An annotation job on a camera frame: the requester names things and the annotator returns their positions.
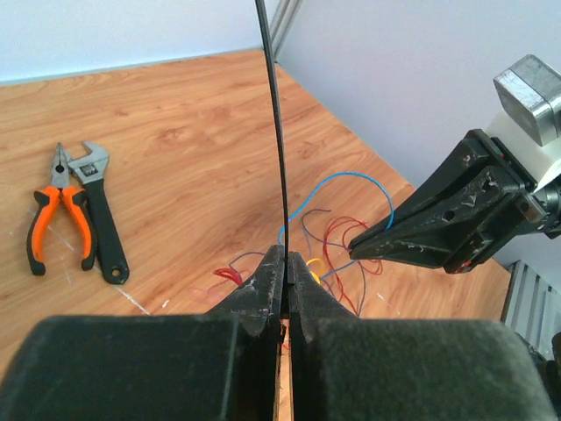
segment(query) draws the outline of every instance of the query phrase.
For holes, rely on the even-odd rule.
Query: black cable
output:
[[[266,72],[269,76],[269,89],[271,90],[271,103],[273,104],[274,130],[277,135],[277,151],[279,153],[280,188],[282,189],[282,210],[284,212],[284,279],[283,285],[288,282],[288,187],[287,169],[284,163],[284,144],[282,141],[281,105],[279,101],[279,90],[277,88],[277,76],[274,71],[273,47],[269,34],[269,23],[266,18],[265,3],[263,0],[255,0],[257,17],[259,18],[259,29],[263,40],[263,51],[265,52]]]

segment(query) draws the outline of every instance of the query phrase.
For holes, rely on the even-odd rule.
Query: wooden table surface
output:
[[[291,210],[325,176],[360,171],[396,204],[413,191],[399,174],[281,69]],[[110,152],[105,188],[131,268],[121,288],[82,272],[81,238],[59,208],[45,238],[47,273],[31,275],[25,238],[32,192],[50,179],[57,142],[74,156],[82,140]],[[0,374],[30,329],[54,314],[178,314],[208,310],[235,287],[212,274],[246,251],[265,252],[282,223],[281,187],[261,51],[180,61],[0,88]],[[322,235],[332,218],[369,225],[388,213],[371,183],[326,185],[307,218]],[[299,220],[291,249],[308,257]],[[337,231],[333,240],[340,238]],[[312,240],[312,256],[321,244]],[[332,250],[336,266],[348,261]],[[259,256],[237,262],[251,271]],[[363,293],[358,265],[341,272],[349,297]],[[469,275],[384,262],[368,275],[367,318],[498,318],[508,274],[489,261]],[[288,387],[282,406],[288,400]]]

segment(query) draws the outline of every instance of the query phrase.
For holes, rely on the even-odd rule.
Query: blue wire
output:
[[[394,202],[392,201],[392,197],[389,195],[389,193],[387,193],[387,190],[384,189],[384,186],[382,186],[380,184],[380,182],[378,182],[377,180],[374,180],[370,175],[358,173],[356,171],[342,171],[340,173],[332,174],[329,177],[321,180],[319,182],[319,184],[317,184],[314,187],[312,192],[309,194],[308,198],[306,198],[306,200],[304,200],[304,203],[302,203],[300,205],[300,207],[297,210],[295,210],[295,212],[292,215],[290,215],[288,217],[288,222],[291,222],[294,218],[296,218],[298,215],[300,215],[300,212],[302,212],[304,210],[304,208],[309,205],[309,202],[312,200],[312,197],[314,197],[316,195],[317,191],[321,187],[323,187],[323,185],[325,183],[333,180],[334,178],[340,177],[342,175],[352,175],[352,176],[355,176],[355,177],[364,178],[365,180],[368,180],[369,182],[373,182],[374,184],[376,184],[376,186],[378,186],[378,188],[380,190],[382,190],[382,193],[384,193],[384,195],[386,196],[387,202],[389,204],[390,212],[389,212],[389,220],[387,221],[387,225],[386,225],[386,231],[389,230],[389,228],[392,226],[392,223],[394,222]],[[282,233],[284,233],[284,230],[285,230],[285,226],[283,225],[282,228],[279,231],[279,237],[277,238],[277,240],[279,241],[279,244],[282,244]]]
[[[355,263],[357,263],[358,260],[351,260],[349,263],[344,264],[342,267],[337,268],[335,270],[332,270],[331,272],[328,272],[327,274],[325,274],[324,276],[322,276],[321,279],[322,281],[327,279],[328,277],[330,277],[331,275],[335,274],[336,272],[343,270],[343,269],[347,269],[350,265],[354,265]]]

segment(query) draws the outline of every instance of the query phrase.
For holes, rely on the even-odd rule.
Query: adjustable wrench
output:
[[[89,155],[69,161],[68,166],[88,195],[103,278],[113,285],[123,284],[129,278],[129,266],[103,189],[103,174],[109,164],[109,154],[94,143],[83,142],[83,145],[89,150]]]

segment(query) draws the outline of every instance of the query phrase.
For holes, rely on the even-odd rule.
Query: black wrench handle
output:
[[[89,215],[97,234],[97,257],[103,278],[110,284],[122,285],[129,279],[130,270],[107,203],[103,179],[84,184],[84,189],[88,194]]]

